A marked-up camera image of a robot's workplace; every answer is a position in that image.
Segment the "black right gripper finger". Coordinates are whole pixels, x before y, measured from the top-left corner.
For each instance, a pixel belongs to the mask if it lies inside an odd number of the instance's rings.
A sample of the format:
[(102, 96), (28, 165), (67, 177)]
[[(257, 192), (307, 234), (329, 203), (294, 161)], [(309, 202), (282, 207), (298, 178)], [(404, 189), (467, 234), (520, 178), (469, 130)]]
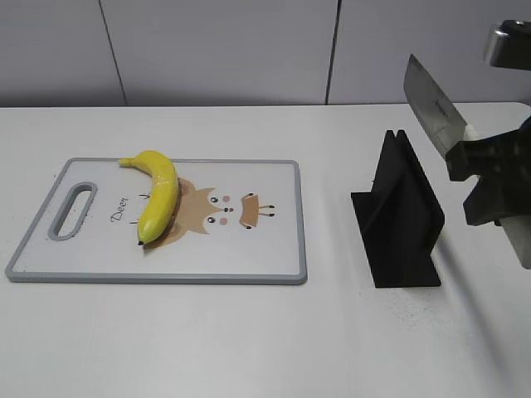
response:
[(489, 138), (459, 141), (445, 155), (451, 181), (492, 177), (501, 181), (530, 181), (530, 118), (517, 129)]
[(468, 225), (499, 224), (504, 218), (530, 215), (529, 163), (508, 167), (471, 163), (463, 173), (479, 177), (463, 203)]

